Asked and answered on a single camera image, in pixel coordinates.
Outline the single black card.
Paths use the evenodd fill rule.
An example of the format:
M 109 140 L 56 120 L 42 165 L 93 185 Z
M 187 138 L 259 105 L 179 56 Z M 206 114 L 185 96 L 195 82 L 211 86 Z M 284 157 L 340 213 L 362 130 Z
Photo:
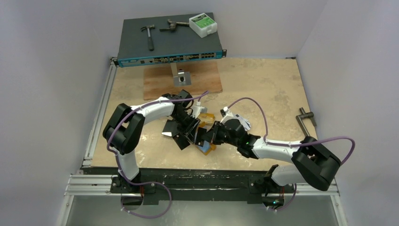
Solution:
M 176 134 L 175 136 L 173 136 L 173 140 L 176 142 L 180 150 L 183 150 L 190 145 L 189 140 L 185 136 L 180 134 Z

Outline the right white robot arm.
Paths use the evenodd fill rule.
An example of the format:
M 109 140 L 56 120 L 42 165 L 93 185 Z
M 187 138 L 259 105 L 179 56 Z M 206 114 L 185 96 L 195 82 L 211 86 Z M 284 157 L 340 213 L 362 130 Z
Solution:
M 237 119 L 225 123 L 216 121 L 210 129 L 202 130 L 198 138 L 214 145 L 232 145 L 246 158 L 287 162 L 285 166 L 276 166 L 271 175 L 265 177 L 265 188 L 271 192 L 295 183 L 307 183 L 315 189 L 326 191 L 343 164 L 313 137 L 293 142 L 265 141 L 263 137 L 245 131 Z

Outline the orange leather card holder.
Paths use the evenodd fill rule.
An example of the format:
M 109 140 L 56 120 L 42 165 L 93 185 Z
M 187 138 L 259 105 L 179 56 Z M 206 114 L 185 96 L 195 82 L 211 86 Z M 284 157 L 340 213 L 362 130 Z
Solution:
M 208 155 L 211 151 L 216 149 L 216 145 L 210 144 L 207 141 L 204 142 L 203 146 L 195 145 L 195 147 L 204 155 Z

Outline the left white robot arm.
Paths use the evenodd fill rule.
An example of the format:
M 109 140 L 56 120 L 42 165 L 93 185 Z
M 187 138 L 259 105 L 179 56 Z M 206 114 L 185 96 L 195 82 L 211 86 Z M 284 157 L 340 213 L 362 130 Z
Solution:
M 145 124 L 170 116 L 177 124 L 176 139 L 181 148 L 195 142 L 200 121 L 186 109 L 194 100 L 190 93 L 182 90 L 177 95 L 167 93 L 142 105 L 120 104 L 116 107 L 103 130 L 103 137 L 107 141 L 107 150 L 115 156 L 124 189 L 133 193 L 143 185 L 134 150 Z

